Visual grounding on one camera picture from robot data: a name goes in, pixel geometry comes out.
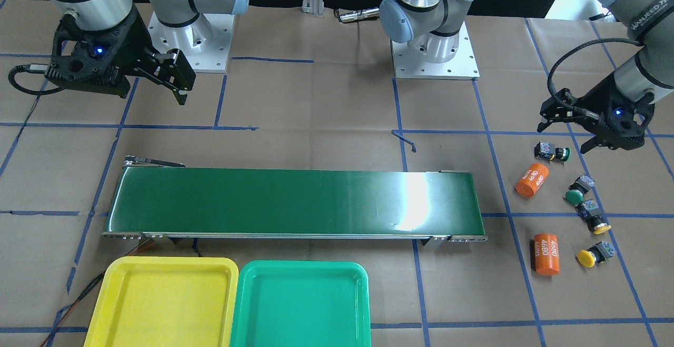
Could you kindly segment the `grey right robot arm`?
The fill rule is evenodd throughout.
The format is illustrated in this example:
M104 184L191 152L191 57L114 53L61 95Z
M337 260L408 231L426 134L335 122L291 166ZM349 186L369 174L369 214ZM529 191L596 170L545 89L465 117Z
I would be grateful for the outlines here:
M129 76L168 88L179 105L196 73L226 69L233 21L250 0L150 0L146 26L133 0L51 0L61 11L47 64L12 69L9 82L34 96L64 90L115 95Z

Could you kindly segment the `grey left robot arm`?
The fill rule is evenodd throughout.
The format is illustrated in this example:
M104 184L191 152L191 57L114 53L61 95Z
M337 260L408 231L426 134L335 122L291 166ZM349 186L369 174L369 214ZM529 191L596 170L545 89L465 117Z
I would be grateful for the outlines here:
M460 28L474 0L382 0L379 17L393 45L414 59L443 64L455 57ZM582 43L549 69L549 98L541 105L541 133L556 122L575 123L592 134L581 146L635 150L643 146L655 104L672 93L672 0L598 0L627 29L624 38ZM599 43L639 47L633 57L580 98L568 88L555 90L553 75L563 61Z

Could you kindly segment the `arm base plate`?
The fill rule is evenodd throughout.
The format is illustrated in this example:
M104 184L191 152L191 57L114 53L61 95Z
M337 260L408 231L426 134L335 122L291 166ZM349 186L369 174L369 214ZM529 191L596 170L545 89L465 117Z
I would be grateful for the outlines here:
M202 14L192 25L170 28L153 13L148 31L159 52L180 49L196 73L225 74L235 21L232 14Z
M406 43L391 41L397 78L475 80L481 77L465 24L450 37L428 33Z

